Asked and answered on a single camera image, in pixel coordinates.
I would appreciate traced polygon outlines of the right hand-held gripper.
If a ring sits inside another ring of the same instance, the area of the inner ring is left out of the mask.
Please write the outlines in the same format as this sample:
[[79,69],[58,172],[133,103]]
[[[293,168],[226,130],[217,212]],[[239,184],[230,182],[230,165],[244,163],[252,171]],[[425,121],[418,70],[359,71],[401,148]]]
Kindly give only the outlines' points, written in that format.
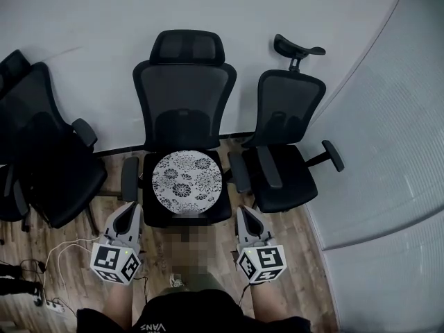
[[[267,245],[273,234],[262,213],[240,205],[237,208],[237,237],[240,246]],[[243,248],[237,265],[249,283],[276,280],[287,269],[282,245]]]

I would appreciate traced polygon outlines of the person's black shirt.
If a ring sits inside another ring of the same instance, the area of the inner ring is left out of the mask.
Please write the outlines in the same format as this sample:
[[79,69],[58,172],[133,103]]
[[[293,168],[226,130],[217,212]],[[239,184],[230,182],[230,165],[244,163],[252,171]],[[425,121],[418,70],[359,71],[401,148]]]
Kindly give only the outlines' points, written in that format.
[[149,300],[128,331],[99,311],[79,309],[76,333],[311,333],[311,323],[297,316],[265,323],[246,316],[226,292],[207,289]]

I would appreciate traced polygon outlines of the round floral cushion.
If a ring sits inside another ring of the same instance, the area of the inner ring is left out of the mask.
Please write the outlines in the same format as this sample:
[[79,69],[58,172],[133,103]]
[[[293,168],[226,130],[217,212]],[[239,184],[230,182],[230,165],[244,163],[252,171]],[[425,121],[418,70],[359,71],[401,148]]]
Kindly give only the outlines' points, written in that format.
[[155,166],[151,180],[160,204],[177,216],[198,216],[216,204],[222,193],[218,164],[199,151],[176,151]]

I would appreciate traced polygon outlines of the black chair with tilted headrest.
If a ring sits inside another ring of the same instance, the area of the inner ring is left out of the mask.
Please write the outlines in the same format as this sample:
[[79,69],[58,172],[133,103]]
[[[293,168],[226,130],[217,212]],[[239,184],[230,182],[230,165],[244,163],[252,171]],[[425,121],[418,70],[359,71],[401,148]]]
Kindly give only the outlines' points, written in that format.
[[299,46],[281,34],[275,35],[273,48],[290,64],[286,70],[269,69],[259,77],[256,129],[243,143],[241,154],[255,204],[269,214],[287,212],[317,197],[310,167],[329,160],[338,172],[345,168],[329,140],[322,142],[323,153],[309,160],[296,146],[326,93],[322,80],[300,71],[300,62],[310,55],[325,55],[325,49]]

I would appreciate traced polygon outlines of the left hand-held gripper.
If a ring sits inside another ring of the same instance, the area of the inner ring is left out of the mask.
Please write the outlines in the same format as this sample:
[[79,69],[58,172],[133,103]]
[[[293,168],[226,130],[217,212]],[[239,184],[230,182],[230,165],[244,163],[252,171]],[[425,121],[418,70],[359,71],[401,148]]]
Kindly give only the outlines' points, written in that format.
[[139,258],[143,210],[137,202],[122,205],[105,222],[104,243],[94,243],[90,268],[106,282],[128,286],[142,265]]

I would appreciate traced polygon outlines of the black mesh office chair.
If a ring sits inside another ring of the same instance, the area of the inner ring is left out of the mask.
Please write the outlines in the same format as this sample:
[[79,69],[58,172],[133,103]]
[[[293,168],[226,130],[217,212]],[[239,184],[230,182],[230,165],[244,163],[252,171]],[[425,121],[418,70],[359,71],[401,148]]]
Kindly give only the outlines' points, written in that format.
[[16,49],[0,62],[0,166],[12,164],[30,208],[55,229],[73,221],[108,174],[84,119],[67,123],[48,66]]
[[[237,72],[225,61],[221,38],[213,32],[175,29],[161,32],[148,60],[133,70],[133,81],[144,118],[143,169],[129,162],[122,170],[125,199],[140,199],[144,222],[154,228],[204,226],[232,215],[228,172],[217,151],[226,103]],[[176,151],[199,151],[219,166],[222,193],[206,212],[177,216],[160,204],[151,183],[157,163]]]
[[12,164],[0,166],[0,221],[22,223],[22,231],[29,232],[27,218],[30,205],[25,199],[18,175]]

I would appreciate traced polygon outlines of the person's right forearm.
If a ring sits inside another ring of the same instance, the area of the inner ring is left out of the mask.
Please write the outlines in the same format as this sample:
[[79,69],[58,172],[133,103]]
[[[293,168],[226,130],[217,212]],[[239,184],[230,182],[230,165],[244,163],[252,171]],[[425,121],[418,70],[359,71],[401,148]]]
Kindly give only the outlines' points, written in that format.
[[264,282],[250,287],[255,318],[270,323],[290,317],[287,307],[281,301],[280,292],[272,282]]

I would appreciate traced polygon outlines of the person's left forearm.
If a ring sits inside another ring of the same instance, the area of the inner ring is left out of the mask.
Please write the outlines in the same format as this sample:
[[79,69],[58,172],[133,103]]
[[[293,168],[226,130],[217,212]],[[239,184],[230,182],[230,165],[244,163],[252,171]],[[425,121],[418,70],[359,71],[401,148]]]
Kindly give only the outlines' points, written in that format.
[[112,284],[108,290],[103,314],[128,332],[133,321],[133,285]]

